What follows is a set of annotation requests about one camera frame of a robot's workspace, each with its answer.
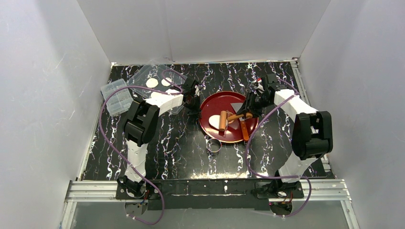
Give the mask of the wooden double-ended rolling pin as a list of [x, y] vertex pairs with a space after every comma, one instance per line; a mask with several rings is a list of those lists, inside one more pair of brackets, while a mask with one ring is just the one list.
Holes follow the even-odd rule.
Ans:
[[239, 118], [249, 119], [249, 118], [252, 118], [252, 117], [253, 117], [253, 114], [250, 113], [250, 112], [247, 112], [246, 114], [239, 114], [239, 115], [234, 114], [234, 115], [229, 116], [227, 111], [221, 111], [220, 112], [220, 118], [219, 118], [219, 126], [218, 126], [219, 128], [218, 128], [218, 130], [219, 131], [225, 131], [229, 121], [233, 121], [233, 120], [239, 119]]

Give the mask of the red round tray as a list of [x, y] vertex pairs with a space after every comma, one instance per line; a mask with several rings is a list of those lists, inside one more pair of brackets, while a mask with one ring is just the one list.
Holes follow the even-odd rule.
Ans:
[[231, 91], [217, 92], [208, 96], [200, 106], [200, 127], [208, 136], [218, 139], [223, 143], [238, 143], [243, 141], [243, 132], [238, 119], [229, 123], [227, 129], [221, 132], [209, 124], [209, 118], [212, 115], [219, 115], [221, 111], [227, 111], [229, 115], [233, 115], [235, 111], [231, 104], [242, 103], [244, 100], [244, 95]]

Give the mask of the white dough piece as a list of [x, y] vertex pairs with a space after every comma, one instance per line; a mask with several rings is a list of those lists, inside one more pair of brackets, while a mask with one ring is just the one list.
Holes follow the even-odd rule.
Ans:
[[216, 115], [212, 115], [209, 117], [208, 119], [209, 125], [214, 128], [219, 130], [219, 124], [220, 124], [220, 115], [216, 114]]

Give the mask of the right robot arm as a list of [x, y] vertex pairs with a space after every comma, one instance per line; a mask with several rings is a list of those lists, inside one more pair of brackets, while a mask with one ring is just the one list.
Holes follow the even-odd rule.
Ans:
[[265, 119], [282, 109], [294, 121], [292, 153], [275, 175], [269, 177], [270, 182], [256, 183], [252, 193], [261, 199], [277, 197], [280, 192], [292, 197], [308, 167], [333, 149], [331, 114], [305, 103], [297, 89], [275, 74], [261, 77], [255, 91], [247, 94], [228, 120], [260, 117], [263, 109], [271, 105], [274, 108]]

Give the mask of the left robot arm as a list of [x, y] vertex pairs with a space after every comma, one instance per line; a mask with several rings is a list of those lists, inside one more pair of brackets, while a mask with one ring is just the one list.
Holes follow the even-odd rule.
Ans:
[[182, 85], [174, 85], [164, 93], [153, 92], [149, 98], [135, 98], [132, 102], [123, 125], [128, 167], [124, 176], [117, 179], [118, 185], [131, 197], [142, 198], [146, 195], [147, 148], [157, 131], [159, 117], [182, 105], [199, 113], [199, 93], [199, 83], [187, 78]]

